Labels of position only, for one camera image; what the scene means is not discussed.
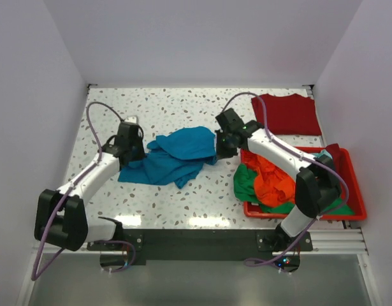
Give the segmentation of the blue t shirt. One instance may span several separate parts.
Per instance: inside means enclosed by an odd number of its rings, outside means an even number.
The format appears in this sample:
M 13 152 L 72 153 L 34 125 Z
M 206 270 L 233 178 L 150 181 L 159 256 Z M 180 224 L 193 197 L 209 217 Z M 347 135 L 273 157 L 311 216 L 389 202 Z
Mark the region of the blue t shirt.
M 206 127 L 182 128 L 147 144 L 148 153 L 140 161 L 131 161 L 120 171 L 123 183 L 166 186 L 179 189 L 195 179 L 203 166 L 217 161 L 215 135 Z

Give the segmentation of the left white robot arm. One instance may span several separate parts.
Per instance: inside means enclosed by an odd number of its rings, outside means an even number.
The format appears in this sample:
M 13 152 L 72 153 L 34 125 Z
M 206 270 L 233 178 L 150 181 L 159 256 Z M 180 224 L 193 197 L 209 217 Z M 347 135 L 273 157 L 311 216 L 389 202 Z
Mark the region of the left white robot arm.
M 143 129 L 136 117 L 119 124 L 102 151 L 68 183 L 44 190 L 38 198 L 34 237 L 63 249 L 77 251 L 83 244 L 101 241 L 110 250 L 124 242 L 122 225 L 111 217 L 88 217 L 91 198 L 131 161 L 145 158 Z

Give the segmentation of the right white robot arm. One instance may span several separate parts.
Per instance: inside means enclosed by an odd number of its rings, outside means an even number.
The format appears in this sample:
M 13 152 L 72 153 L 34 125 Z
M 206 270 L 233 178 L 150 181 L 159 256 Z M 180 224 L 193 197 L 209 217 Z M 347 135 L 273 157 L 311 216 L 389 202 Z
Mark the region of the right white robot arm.
M 220 127 L 216 131 L 219 158 L 233 157 L 243 149 L 267 159 L 294 180 L 295 206 L 275 236 L 280 249 L 291 250 L 298 243 L 298 235 L 342 194 L 342 178 L 332 159 L 315 157 L 287 144 L 255 120 L 245 123 L 232 108 L 215 119 Z

